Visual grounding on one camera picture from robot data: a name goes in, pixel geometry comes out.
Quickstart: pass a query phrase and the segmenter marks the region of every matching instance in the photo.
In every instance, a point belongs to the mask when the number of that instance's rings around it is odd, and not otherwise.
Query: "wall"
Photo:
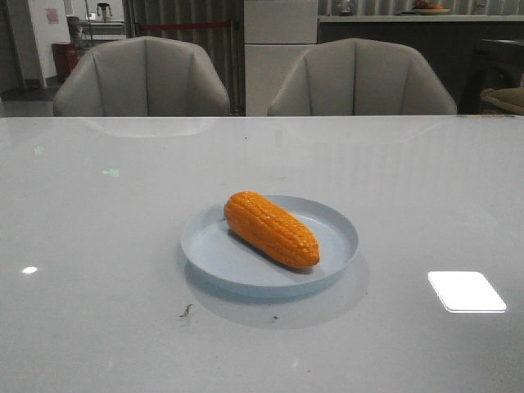
[[[13,38],[15,40],[16,53],[20,62],[20,72],[25,84],[28,80],[34,84],[42,83],[42,71],[36,42],[34,41],[33,25],[27,2],[21,0],[7,0],[7,8],[11,18]]]
[[[84,0],[70,0],[71,7],[73,8],[73,16],[77,16],[81,20],[85,20],[85,1]],[[122,7],[121,0],[88,0],[89,12],[97,12],[97,4],[99,2],[106,2],[111,6],[111,13],[113,16],[108,20],[124,20],[124,8]],[[102,12],[100,16],[97,16],[97,20],[102,20]]]
[[[28,4],[38,58],[42,68],[43,85],[47,87],[46,79],[56,76],[51,45],[59,42],[70,42],[66,9],[63,0],[29,0]],[[58,13],[57,24],[47,22],[46,10],[48,8],[56,9]]]

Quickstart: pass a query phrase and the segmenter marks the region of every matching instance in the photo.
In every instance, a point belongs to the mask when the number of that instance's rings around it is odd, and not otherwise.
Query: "chair backrest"
[[[56,116],[220,116],[229,109],[206,51],[157,37],[92,48],[53,102]]]
[[[426,59],[395,43],[348,38],[313,46],[287,73],[268,115],[452,115]]]

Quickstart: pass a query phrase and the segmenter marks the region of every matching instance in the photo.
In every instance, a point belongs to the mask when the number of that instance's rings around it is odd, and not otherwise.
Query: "white table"
[[[331,206],[357,256],[297,300],[210,287],[181,232],[240,190]],[[2,392],[524,386],[523,118],[0,119],[0,206]],[[442,270],[506,311],[448,312]]]

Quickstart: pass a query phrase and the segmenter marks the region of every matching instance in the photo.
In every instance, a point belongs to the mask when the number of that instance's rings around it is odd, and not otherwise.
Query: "light blue plate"
[[[283,298],[308,294],[333,283],[357,251],[353,224],[334,209],[294,196],[265,196],[295,215],[317,238],[320,262],[304,270],[276,264],[229,229],[224,205],[198,214],[183,230],[189,262],[214,285],[245,296]]]

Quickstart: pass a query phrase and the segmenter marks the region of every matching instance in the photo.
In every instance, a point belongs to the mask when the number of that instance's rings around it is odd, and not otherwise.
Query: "corn cob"
[[[303,269],[320,261],[313,233],[256,192],[232,195],[224,207],[224,216],[239,237],[281,264]]]

